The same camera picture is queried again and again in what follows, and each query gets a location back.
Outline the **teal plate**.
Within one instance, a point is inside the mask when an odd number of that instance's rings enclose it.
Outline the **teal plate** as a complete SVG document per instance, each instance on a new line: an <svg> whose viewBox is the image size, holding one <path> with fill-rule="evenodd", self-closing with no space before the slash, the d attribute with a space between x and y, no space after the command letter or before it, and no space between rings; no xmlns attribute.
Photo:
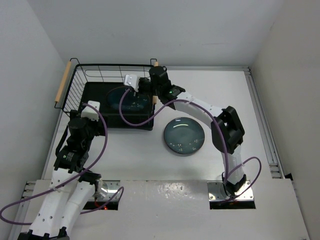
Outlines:
<svg viewBox="0 0 320 240"><path fill-rule="evenodd" d="M190 117L177 117L171 120L163 130L166 146L179 155L193 155L205 142L203 127Z"/></svg>
<svg viewBox="0 0 320 240"><path fill-rule="evenodd" d="M106 95L107 105L115 110L118 110L120 100L126 90L127 89L125 87L117 87L108 92ZM144 110L149 103L149 96L130 91L122 101L121 110L123 112L138 112Z"/></svg>

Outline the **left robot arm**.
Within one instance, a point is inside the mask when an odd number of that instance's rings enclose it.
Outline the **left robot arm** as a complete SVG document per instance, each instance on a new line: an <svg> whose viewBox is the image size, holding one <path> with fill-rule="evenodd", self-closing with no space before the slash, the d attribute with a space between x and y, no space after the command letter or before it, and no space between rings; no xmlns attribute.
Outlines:
<svg viewBox="0 0 320 240"><path fill-rule="evenodd" d="M99 107L86 105L79 117L69 121L66 145L56 153L50 193L20 240L68 240L88 199L96 192L100 174L84 168L92 140L98 134Z"/></svg>

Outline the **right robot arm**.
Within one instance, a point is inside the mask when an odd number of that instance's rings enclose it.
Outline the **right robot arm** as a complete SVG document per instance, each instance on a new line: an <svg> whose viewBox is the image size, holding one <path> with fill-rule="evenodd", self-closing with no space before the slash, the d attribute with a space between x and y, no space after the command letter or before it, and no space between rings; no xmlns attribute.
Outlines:
<svg viewBox="0 0 320 240"><path fill-rule="evenodd" d="M172 84L162 66L152 67L148 78L138 77L133 88L138 93L156 96L164 106L186 113L210 128L212 143L223 158L223 185L231 196L235 196L247 180L241 157L245 130L235 108L217 107L196 98Z"/></svg>

